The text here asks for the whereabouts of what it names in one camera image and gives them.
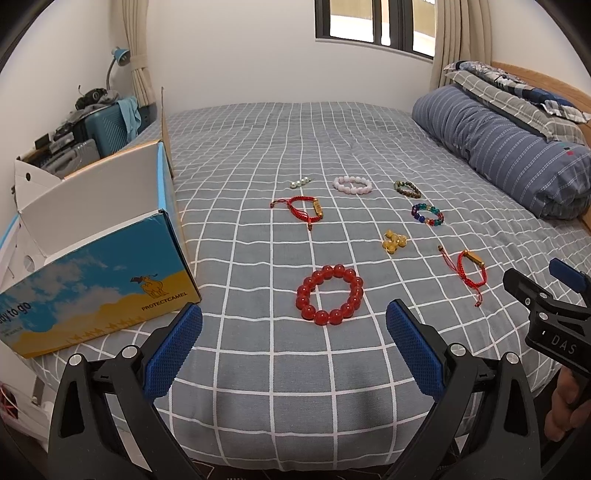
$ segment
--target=gray suitcase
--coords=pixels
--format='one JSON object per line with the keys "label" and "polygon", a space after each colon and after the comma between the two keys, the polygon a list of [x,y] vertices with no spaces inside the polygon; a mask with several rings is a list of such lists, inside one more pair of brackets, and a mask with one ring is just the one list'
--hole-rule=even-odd
{"label": "gray suitcase", "polygon": [[70,173],[74,173],[97,160],[100,160],[99,151],[95,141],[90,139],[69,148],[57,158],[51,159],[43,165],[43,170],[63,179]]}

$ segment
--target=cardboard box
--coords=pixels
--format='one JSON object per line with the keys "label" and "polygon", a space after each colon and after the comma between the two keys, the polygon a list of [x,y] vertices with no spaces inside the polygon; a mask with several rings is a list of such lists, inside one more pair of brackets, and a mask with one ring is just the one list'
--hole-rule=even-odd
{"label": "cardboard box", "polygon": [[0,244],[0,340],[16,353],[53,352],[201,300],[166,150],[149,142],[64,180],[16,163],[19,214]]}

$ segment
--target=suitcase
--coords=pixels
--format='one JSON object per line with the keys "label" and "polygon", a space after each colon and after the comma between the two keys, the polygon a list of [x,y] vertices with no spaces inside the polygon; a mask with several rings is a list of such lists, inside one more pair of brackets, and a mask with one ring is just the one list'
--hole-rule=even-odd
{"label": "suitcase", "polygon": [[43,165],[43,170],[63,179],[70,173],[74,173],[97,160],[100,160],[99,151],[95,141],[91,139],[77,144],[58,157],[51,159]]}
{"label": "suitcase", "polygon": [[117,103],[83,118],[74,126],[73,132],[79,143],[93,139],[101,158],[127,145],[127,127]]}

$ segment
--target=human hand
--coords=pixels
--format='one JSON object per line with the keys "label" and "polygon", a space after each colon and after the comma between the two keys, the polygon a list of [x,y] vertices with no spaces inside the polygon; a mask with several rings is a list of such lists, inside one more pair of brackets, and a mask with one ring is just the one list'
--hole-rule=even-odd
{"label": "human hand", "polygon": [[579,384],[570,368],[562,367],[556,390],[552,393],[552,410],[546,415],[544,432],[548,440],[559,442],[566,432],[582,427],[591,414],[591,400],[579,408],[573,406],[581,395]]}

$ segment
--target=blue gripper pad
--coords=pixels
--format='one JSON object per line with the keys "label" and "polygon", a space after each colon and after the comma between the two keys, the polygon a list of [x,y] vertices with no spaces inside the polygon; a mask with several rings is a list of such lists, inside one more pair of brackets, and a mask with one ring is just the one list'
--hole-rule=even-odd
{"label": "blue gripper pad", "polygon": [[548,269],[550,270],[550,275],[560,280],[576,293],[583,293],[587,288],[584,275],[558,258],[550,260]]}
{"label": "blue gripper pad", "polygon": [[443,366],[413,321],[395,301],[386,309],[386,328],[419,390],[438,402],[445,391]]}
{"label": "blue gripper pad", "polygon": [[203,315],[191,305],[164,339],[145,369],[144,397],[149,402],[165,396],[203,327]]}

